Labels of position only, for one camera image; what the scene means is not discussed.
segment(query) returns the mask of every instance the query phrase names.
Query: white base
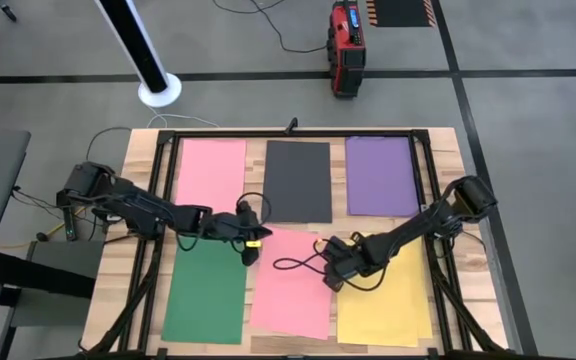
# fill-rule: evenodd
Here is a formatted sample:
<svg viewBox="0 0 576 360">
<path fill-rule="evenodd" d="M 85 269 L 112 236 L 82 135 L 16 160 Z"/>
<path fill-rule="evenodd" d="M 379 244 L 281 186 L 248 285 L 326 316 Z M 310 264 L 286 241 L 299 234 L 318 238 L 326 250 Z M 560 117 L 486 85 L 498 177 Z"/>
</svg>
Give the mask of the white base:
<svg viewBox="0 0 576 360">
<path fill-rule="evenodd" d="M 181 95 L 181 81 L 173 74 L 166 74 L 168 87 L 160 93 L 151 93 L 144 85 L 139 85 L 137 94 L 142 103 L 150 107 L 164 107 L 172 104 Z"/>
</svg>

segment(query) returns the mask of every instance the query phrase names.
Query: black mat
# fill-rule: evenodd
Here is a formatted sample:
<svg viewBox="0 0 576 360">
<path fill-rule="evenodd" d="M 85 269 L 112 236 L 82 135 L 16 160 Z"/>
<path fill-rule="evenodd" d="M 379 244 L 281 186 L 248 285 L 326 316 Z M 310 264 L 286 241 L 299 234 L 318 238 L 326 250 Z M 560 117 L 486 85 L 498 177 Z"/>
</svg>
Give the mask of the black mat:
<svg viewBox="0 0 576 360">
<path fill-rule="evenodd" d="M 376 27 L 435 26 L 430 0 L 366 0 L 368 20 Z"/>
<path fill-rule="evenodd" d="M 269 222 L 331 223 L 330 144 L 268 141 L 264 195 Z M 263 218 L 268 207 L 264 203 Z"/>
</svg>

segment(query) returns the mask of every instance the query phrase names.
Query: pink paper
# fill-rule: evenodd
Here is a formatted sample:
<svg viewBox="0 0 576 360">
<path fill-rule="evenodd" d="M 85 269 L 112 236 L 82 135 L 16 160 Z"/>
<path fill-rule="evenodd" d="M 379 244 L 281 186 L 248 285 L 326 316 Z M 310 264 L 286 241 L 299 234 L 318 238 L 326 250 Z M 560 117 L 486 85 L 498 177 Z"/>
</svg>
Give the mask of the pink paper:
<svg viewBox="0 0 576 360">
<path fill-rule="evenodd" d="M 323 277 L 301 266 L 277 270 L 272 264 L 282 257 L 303 260 L 314 251 L 317 236 L 272 228 L 273 235 L 262 240 L 259 273 L 250 325 L 262 329 L 325 340 L 328 338 L 332 292 Z M 321 257 L 308 264 L 323 270 Z"/>
<path fill-rule="evenodd" d="M 245 172 L 245 140 L 184 140 L 176 204 L 234 213 Z"/>
</svg>

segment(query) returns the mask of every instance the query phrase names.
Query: wooden tabletop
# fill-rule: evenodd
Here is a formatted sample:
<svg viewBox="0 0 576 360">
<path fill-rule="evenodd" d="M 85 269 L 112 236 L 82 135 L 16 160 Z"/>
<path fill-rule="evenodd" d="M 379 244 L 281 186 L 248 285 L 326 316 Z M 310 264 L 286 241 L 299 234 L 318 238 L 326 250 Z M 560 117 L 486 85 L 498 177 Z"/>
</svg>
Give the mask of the wooden tabletop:
<svg viewBox="0 0 576 360">
<path fill-rule="evenodd" d="M 388 130 L 410 130 L 410 128 L 389 128 Z M 443 190 L 454 179 L 465 175 L 464 167 L 457 144 L 457 137 L 452 128 L 429 128 L 431 147 L 435 160 L 435 167 L 439 178 L 439 184 Z M 126 160 L 121 171 L 121 176 L 132 180 L 137 186 L 147 189 L 155 153 L 155 143 L 158 130 L 133 130 L 126 153 Z M 247 139 L 246 151 L 246 177 L 245 192 L 263 190 L 263 178 L 265 167 L 266 141 L 269 139 Z M 331 144 L 331 175 L 333 194 L 333 223 L 332 224 L 273 224 L 273 226 L 307 230 L 316 232 L 321 237 L 336 235 L 340 238 L 348 238 L 354 231 L 377 233 L 390 231 L 400 225 L 405 218 L 380 218 L 380 217 L 357 217 L 348 216 L 346 209 L 346 177 L 345 177 L 345 148 L 344 138 L 290 138 L 290 141 L 317 141 L 330 142 Z M 159 176 L 159 194 L 163 191 L 165 180 L 165 164 L 168 163 L 169 146 L 164 152 L 162 169 Z M 432 202 L 430 187 L 425 164 L 421 163 L 422 179 L 424 181 L 426 200 Z M 259 210 L 260 203 L 251 202 L 253 207 Z M 467 225 L 466 230 L 476 236 L 480 236 L 478 226 Z M 126 233 L 123 225 L 115 225 L 110 228 L 108 238 L 114 238 Z M 506 346 L 506 337 L 496 300 L 493 282 L 488 268 L 483 246 L 475 239 L 461 235 L 455 242 L 454 256 L 457 264 L 461 291 L 466 306 L 481 326 L 490 334 L 498 344 Z M 137 240 L 130 239 L 106 246 L 99 267 L 95 292 L 90 305 L 88 320 L 84 331 L 82 344 L 88 348 L 95 345 L 104 333 L 110 328 L 117 315 L 126 302 L 128 284 Z M 243 340 L 241 345 L 218 345 L 218 344 L 189 344 L 171 343 L 161 340 L 168 293 L 172 279 L 173 265 L 177 245 L 174 234 L 168 232 L 164 242 L 164 251 L 159 269 L 157 282 L 156 300 L 153 309 L 153 317 L 148 339 L 148 354 L 155 354 L 160 347 L 168 348 L 170 355 L 269 355 L 269 354 L 318 354 L 318 355 L 425 355 L 427 348 L 436 347 L 441 350 L 441 338 L 439 326 L 436 321 L 436 312 L 432 288 L 426 268 L 426 286 L 429 294 L 431 318 L 433 319 L 434 338 L 420 340 L 417 348 L 406 347 L 383 347 L 366 345 L 339 344 L 336 341 L 336 305 L 333 300 L 330 321 L 330 336 L 328 340 L 315 340 L 302 337 L 294 337 L 286 334 L 272 333 L 252 328 L 248 324 L 252 295 L 254 292 L 254 279 L 258 264 L 249 268 L 246 288 L 246 305 L 244 311 Z M 152 248 L 146 250 L 146 261 L 143 271 L 148 268 L 149 256 Z M 454 312 L 447 305 L 453 342 L 458 343 L 459 335 L 454 320 Z M 141 322 L 142 308 L 137 309 L 133 318 L 133 331 L 129 342 L 129 349 L 137 347 L 139 325 Z"/>
</svg>

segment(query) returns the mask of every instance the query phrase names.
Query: red power station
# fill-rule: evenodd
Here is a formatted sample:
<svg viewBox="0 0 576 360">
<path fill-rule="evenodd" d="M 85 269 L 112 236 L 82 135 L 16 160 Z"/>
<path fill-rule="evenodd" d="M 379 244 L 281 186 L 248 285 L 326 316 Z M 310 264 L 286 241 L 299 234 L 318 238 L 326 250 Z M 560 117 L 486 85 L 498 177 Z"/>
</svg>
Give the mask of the red power station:
<svg viewBox="0 0 576 360">
<path fill-rule="evenodd" d="M 366 66 L 366 45 L 356 1 L 333 4 L 326 48 L 332 93 L 338 98 L 357 96 Z"/>
</svg>

